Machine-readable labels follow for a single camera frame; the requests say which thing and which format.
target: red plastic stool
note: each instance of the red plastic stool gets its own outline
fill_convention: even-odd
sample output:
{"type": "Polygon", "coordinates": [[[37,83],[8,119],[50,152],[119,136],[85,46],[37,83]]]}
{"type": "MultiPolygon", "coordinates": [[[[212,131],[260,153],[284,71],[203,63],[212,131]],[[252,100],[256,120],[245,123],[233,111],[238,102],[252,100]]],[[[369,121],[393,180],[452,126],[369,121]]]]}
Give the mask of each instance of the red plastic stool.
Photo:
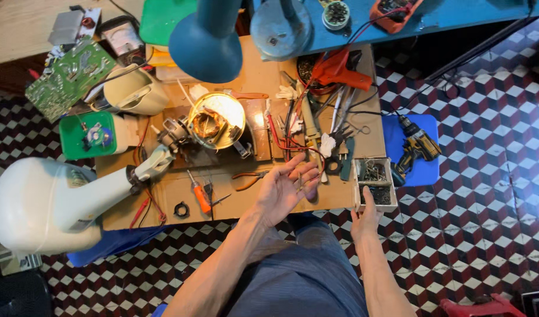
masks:
{"type": "Polygon", "coordinates": [[[471,316],[484,316],[484,315],[495,315],[502,313],[505,316],[514,316],[514,317],[526,317],[521,311],[512,306],[512,304],[502,296],[498,294],[491,294],[491,297],[494,299],[490,303],[485,303],[481,305],[458,305],[449,299],[442,299],[440,301],[440,307],[448,313],[449,317],[471,317],[471,316]]]}

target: blue lamp shade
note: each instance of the blue lamp shade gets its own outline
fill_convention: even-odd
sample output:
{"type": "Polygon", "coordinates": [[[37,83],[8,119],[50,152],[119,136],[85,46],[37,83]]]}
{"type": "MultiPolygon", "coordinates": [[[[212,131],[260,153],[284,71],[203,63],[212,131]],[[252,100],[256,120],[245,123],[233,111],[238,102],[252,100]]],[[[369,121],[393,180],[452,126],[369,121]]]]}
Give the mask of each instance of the blue lamp shade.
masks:
{"type": "Polygon", "coordinates": [[[241,0],[199,0],[197,12],[183,18],[168,45],[175,64],[198,80],[225,83],[242,68],[235,31],[241,0]]]}

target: orange multimeter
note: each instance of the orange multimeter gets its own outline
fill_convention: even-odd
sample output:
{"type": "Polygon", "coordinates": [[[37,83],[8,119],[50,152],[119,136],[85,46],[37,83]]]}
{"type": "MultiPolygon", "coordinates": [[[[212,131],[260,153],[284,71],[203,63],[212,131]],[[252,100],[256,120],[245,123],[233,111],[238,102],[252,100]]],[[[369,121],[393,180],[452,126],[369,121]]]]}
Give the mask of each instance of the orange multimeter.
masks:
{"type": "Polygon", "coordinates": [[[379,18],[375,23],[385,29],[387,32],[393,34],[397,33],[405,26],[410,16],[422,3],[423,0],[377,0],[373,4],[371,10],[369,10],[370,20],[379,18]],[[387,13],[405,8],[399,12],[389,14],[386,18],[381,18],[387,13]]]}

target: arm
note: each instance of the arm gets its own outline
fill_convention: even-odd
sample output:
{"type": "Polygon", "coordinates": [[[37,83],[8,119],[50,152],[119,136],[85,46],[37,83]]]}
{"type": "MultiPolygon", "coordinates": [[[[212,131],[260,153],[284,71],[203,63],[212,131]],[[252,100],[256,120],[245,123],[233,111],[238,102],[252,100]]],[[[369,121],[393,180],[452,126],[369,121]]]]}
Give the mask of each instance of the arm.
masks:
{"type": "Polygon", "coordinates": [[[370,317],[416,316],[409,301],[401,292],[389,268],[377,236],[377,227],[383,213],[377,212],[373,196],[364,187],[366,202],[363,213],[352,210],[351,235],[360,259],[364,280],[365,300],[370,317]]]}
{"type": "Polygon", "coordinates": [[[234,290],[247,259],[266,231],[283,220],[318,185],[316,164],[297,166],[304,154],[273,168],[262,180],[254,206],[238,221],[220,247],[193,272],[171,300],[162,317],[217,316],[234,290]],[[297,192],[298,178],[308,183],[297,192]]]}

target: orange-handled pliers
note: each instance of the orange-handled pliers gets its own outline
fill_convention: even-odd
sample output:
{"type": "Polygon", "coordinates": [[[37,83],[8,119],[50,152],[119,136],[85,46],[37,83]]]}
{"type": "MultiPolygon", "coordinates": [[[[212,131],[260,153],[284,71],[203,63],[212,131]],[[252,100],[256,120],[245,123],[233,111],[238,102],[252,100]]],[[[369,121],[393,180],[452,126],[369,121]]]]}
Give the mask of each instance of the orange-handled pliers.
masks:
{"type": "Polygon", "coordinates": [[[238,187],[236,189],[236,191],[243,191],[243,190],[247,190],[248,188],[250,188],[253,184],[256,184],[256,182],[258,182],[259,179],[262,179],[264,178],[264,176],[266,176],[266,174],[268,173],[268,171],[261,171],[259,173],[238,173],[237,175],[234,175],[232,176],[232,179],[237,179],[238,177],[242,177],[242,176],[255,176],[255,178],[248,184],[242,186],[242,187],[238,187]]]}

